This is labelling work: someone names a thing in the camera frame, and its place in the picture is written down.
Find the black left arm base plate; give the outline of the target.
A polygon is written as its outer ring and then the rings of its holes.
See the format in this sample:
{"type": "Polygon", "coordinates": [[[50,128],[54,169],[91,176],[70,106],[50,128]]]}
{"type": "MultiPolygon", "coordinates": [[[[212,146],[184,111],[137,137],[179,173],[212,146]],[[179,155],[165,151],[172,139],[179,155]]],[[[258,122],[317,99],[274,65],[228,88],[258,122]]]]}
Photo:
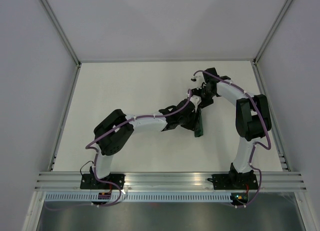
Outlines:
{"type": "Polygon", "coordinates": [[[81,190],[116,190],[123,189],[125,175],[123,173],[110,173],[109,176],[98,181],[93,173],[83,174],[80,182],[81,190]]]}

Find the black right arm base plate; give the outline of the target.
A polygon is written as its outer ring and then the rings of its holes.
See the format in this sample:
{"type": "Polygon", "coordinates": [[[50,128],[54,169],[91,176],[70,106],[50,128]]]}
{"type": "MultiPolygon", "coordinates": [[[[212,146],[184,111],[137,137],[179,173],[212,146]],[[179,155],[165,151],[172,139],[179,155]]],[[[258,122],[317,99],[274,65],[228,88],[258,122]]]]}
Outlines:
{"type": "Polygon", "coordinates": [[[206,179],[212,183],[213,189],[218,190],[257,190],[258,181],[254,173],[239,173],[239,174],[212,174],[206,179]]]}

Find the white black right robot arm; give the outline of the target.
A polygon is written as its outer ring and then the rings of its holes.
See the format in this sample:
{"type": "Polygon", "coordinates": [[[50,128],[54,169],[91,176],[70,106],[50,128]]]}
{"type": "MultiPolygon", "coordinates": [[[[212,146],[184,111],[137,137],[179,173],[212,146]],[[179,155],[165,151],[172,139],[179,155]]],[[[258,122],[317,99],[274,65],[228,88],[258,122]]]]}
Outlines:
{"type": "Polygon", "coordinates": [[[235,107],[235,128],[239,145],[234,161],[227,174],[212,174],[208,181],[214,190],[258,190],[259,181],[252,159],[261,139],[266,138],[266,150],[271,149],[268,132],[272,127],[268,99],[264,94],[254,95],[234,84],[228,76],[219,76],[214,67],[198,70],[191,79],[196,82],[192,94],[200,97],[191,127],[196,138],[203,135],[201,110],[214,102],[214,97],[223,97],[235,107]]]}

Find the dark green cloth napkin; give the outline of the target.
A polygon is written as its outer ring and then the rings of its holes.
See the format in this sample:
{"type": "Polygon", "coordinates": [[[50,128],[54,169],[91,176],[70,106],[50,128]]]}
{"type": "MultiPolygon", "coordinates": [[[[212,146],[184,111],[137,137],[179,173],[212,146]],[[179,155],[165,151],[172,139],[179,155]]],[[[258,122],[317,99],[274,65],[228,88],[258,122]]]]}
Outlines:
{"type": "Polygon", "coordinates": [[[200,138],[204,135],[203,131],[203,122],[202,122],[202,110],[199,108],[195,114],[195,120],[194,120],[194,137],[200,138]]]}

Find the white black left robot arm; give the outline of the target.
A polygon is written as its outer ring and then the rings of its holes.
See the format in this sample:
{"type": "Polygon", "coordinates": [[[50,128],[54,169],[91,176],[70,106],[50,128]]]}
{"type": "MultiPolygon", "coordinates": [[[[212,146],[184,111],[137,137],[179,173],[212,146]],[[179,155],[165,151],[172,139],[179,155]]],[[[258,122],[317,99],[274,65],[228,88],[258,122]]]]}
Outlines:
{"type": "Polygon", "coordinates": [[[93,130],[94,140],[87,149],[94,149],[96,157],[92,168],[91,182],[98,189],[109,184],[113,156],[138,133],[174,130],[178,126],[193,131],[196,138],[203,135],[202,109],[186,99],[178,105],[171,105],[154,114],[134,116],[125,114],[121,109],[114,110],[93,130]]]}

